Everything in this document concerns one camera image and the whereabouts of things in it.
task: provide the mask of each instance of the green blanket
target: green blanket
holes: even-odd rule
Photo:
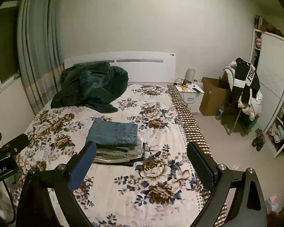
[[[88,62],[65,69],[61,90],[54,96],[51,108],[87,106],[100,113],[114,113],[110,103],[127,88],[127,71],[108,62]]]

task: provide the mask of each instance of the pink plush toy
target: pink plush toy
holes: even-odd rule
[[[256,38],[255,44],[256,44],[256,47],[258,49],[260,49],[261,48],[261,44],[262,44],[262,39],[261,38]]]

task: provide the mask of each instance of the wardrobe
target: wardrobe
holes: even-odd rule
[[[262,44],[258,48],[255,39],[260,37]],[[284,140],[279,146],[271,137],[274,125],[284,130],[281,119],[284,105],[284,38],[254,29],[250,62],[257,68],[260,92],[263,95],[262,111],[257,124],[272,141],[269,146],[276,157],[284,149]]]

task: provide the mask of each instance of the window sill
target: window sill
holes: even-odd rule
[[[10,79],[6,80],[6,84],[4,84],[4,86],[0,89],[0,93],[2,91],[4,91],[7,87],[9,87],[12,83],[14,83],[18,78],[20,78],[19,74],[15,74],[14,76],[12,76]]]

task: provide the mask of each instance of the bed sheet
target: bed sheet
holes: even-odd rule
[[[87,107],[51,109],[36,115],[26,134],[29,146],[16,156],[25,174],[67,163],[85,144],[93,120],[136,123],[146,143],[145,160],[134,167],[93,163],[73,194],[93,226],[190,226],[210,192],[206,191],[186,155],[188,141],[204,152],[209,147],[178,91],[170,85],[130,85],[112,102],[116,113]],[[11,189],[17,204],[25,175]],[[68,226],[53,189],[50,197],[62,225]],[[223,223],[226,207],[217,219]]]

